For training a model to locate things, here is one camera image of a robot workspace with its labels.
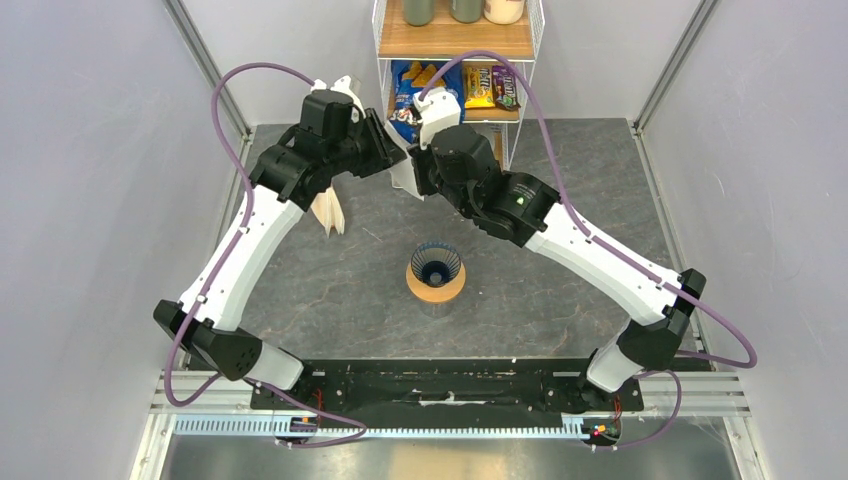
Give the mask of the cream paper coffee filters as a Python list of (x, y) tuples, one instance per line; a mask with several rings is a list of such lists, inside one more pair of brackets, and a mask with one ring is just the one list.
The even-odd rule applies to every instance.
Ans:
[(332, 231), (345, 233), (345, 217), (341, 202), (333, 186), (319, 193), (311, 204), (311, 211), (324, 228), (327, 237)]

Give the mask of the blue plastic coffee dripper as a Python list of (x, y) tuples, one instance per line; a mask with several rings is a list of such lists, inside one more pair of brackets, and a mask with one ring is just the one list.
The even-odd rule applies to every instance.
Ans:
[(426, 242), (412, 253), (410, 267), (418, 281), (428, 287), (440, 288), (459, 275), (462, 260), (453, 246), (444, 242)]

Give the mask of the wooden ring dripper stand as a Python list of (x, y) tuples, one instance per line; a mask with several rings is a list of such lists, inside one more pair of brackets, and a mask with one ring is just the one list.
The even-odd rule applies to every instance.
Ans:
[(420, 281), (413, 273), (411, 265), (406, 267), (405, 279), (410, 292), (419, 300), (428, 304), (446, 304), (455, 300), (466, 285), (467, 269), (461, 265), (457, 276), (440, 287), (431, 287)]

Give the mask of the glass carafe with wooden band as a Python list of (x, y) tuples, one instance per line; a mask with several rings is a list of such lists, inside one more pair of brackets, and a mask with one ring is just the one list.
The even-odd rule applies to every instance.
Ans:
[(445, 303), (429, 303), (421, 304), (422, 313), (428, 318), (441, 319), (447, 317), (452, 311), (453, 305), (450, 302)]

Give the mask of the single white paper filter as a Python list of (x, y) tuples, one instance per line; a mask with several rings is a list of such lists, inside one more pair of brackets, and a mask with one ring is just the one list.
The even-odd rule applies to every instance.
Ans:
[(418, 200), (424, 200), (424, 197), (418, 192), (414, 168), (412, 165), (412, 158), (410, 157), (407, 151), (407, 149), (410, 147), (410, 143), (403, 139), (397, 133), (396, 129), (391, 125), (391, 123), (386, 123), (385, 127), (389, 138), (400, 148), (401, 152), (404, 154), (404, 158), (402, 161), (389, 168), (392, 186), (396, 189), (401, 189), (407, 192), (413, 198), (416, 198)]

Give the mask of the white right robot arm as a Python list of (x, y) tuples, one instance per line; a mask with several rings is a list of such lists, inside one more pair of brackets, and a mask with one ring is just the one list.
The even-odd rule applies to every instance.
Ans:
[(656, 266), (571, 216), (554, 188), (502, 170), (488, 140), (469, 126), (450, 127), (427, 147), (407, 151), (420, 194), (438, 194), (488, 235), (566, 267), (628, 314), (618, 337), (592, 355), (577, 382), (585, 406), (604, 408), (627, 379), (671, 366), (705, 288), (702, 273)]

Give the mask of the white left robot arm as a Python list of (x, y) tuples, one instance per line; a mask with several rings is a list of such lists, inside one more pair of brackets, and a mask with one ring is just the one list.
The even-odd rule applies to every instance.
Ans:
[(178, 300), (158, 303), (155, 322), (227, 379), (269, 383), (288, 407), (304, 407), (314, 383), (302, 361), (241, 328), (246, 302), (278, 245), (334, 177), (365, 178), (404, 157), (375, 110), (350, 90), (313, 90), (299, 122), (259, 156), (213, 257)]

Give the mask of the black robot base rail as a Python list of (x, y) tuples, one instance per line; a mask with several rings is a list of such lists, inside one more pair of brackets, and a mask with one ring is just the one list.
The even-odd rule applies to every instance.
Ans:
[(459, 432), (556, 428), (563, 416), (643, 411), (639, 382), (593, 393), (585, 358), (309, 360), (288, 390), (323, 428)]

